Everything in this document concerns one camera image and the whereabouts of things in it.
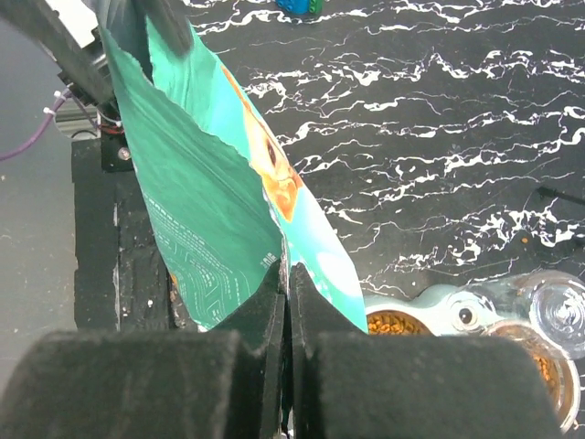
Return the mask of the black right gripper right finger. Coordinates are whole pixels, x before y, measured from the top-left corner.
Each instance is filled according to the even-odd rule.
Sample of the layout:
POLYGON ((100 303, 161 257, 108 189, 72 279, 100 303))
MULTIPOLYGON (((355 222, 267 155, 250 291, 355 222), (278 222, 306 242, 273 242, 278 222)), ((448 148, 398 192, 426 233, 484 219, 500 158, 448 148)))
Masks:
POLYGON ((290 273, 298 438, 558 438, 532 358, 500 337, 370 336, 290 273))

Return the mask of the teal double pet bowl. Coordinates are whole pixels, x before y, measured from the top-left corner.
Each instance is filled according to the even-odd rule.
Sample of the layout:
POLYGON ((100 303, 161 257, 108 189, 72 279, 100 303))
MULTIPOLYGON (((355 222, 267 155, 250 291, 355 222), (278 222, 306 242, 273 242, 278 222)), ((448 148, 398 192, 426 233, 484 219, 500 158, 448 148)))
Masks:
POLYGON ((536 361, 562 432, 579 412, 584 357, 584 283, 539 270, 458 287, 435 284, 409 300, 366 298, 373 334, 506 337, 536 361))

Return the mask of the green toy block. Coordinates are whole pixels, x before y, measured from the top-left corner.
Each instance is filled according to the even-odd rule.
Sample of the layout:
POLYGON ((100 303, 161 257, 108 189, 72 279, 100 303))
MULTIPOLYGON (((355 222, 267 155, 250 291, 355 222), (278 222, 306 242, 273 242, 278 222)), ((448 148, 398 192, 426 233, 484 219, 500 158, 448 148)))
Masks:
POLYGON ((312 15, 319 15, 323 9, 323 0, 309 0, 308 13, 312 15))

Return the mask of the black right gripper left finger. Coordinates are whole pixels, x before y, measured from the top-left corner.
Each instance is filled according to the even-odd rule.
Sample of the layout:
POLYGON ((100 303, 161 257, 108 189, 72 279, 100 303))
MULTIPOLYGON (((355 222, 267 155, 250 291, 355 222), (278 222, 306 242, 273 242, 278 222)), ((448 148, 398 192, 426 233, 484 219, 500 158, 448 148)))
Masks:
POLYGON ((4 438, 277 438, 285 297, 270 267, 214 329, 53 332, 17 364, 4 438))

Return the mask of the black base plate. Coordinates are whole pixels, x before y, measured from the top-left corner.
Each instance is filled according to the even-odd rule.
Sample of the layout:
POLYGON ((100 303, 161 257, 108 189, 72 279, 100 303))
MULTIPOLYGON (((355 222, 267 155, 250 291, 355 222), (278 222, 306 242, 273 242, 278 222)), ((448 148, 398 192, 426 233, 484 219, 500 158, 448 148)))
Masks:
POLYGON ((79 330, 196 330, 156 247, 118 114, 72 144, 74 321, 79 330))

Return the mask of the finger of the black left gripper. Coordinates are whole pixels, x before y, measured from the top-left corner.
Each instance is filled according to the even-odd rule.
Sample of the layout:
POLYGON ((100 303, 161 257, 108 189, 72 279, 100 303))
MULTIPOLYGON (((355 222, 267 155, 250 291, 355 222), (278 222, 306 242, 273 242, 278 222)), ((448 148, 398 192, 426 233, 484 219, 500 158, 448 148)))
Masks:
POLYGON ((133 2, 144 17, 148 17, 175 56, 183 58, 192 48, 191 25, 167 0, 137 0, 133 2))

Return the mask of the aluminium rail frame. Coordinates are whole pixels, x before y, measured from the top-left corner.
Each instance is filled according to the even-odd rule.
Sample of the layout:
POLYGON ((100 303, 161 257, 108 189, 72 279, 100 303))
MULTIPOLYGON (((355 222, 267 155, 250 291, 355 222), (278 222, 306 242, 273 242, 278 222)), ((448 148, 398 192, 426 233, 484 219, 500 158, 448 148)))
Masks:
POLYGON ((94 124, 98 122, 97 109, 88 105, 82 110, 72 99, 67 100, 57 111, 55 124, 67 137, 73 140, 88 140, 101 135, 94 124))

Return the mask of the blue toy block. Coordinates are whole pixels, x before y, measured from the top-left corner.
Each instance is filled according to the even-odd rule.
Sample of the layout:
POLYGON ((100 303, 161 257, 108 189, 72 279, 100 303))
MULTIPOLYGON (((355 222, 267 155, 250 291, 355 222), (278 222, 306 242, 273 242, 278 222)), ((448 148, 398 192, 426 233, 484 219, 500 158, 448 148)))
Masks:
POLYGON ((311 11, 310 0, 276 0, 275 3, 285 12, 294 15, 304 15, 311 11))

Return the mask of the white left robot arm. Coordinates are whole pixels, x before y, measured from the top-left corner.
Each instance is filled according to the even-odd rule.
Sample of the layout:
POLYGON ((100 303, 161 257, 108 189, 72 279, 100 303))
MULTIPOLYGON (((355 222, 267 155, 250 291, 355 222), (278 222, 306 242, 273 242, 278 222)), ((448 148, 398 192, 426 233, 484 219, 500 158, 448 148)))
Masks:
MULTIPOLYGON (((146 54, 147 22, 179 58, 193 47, 192 27, 172 1, 86 1, 84 5, 95 13, 99 27, 139 61, 147 77, 152 76, 146 54)), ((48 50, 62 68, 66 84, 75 84, 93 103, 115 101, 112 81, 100 70, 104 64, 81 47, 48 2, 3 1, 1 17, 48 50)))

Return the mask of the green pet food bag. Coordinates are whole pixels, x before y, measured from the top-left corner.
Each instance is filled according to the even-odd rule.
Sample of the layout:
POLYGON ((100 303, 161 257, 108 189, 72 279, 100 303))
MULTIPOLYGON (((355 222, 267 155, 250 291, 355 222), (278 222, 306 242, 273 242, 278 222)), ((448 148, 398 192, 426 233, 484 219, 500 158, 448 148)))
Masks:
POLYGON ((268 124, 195 29, 179 58, 146 23, 151 77, 99 30, 156 244, 191 319, 211 329, 257 292, 274 263, 283 274, 301 264, 318 292, 366 329, 355 265, 268 124))

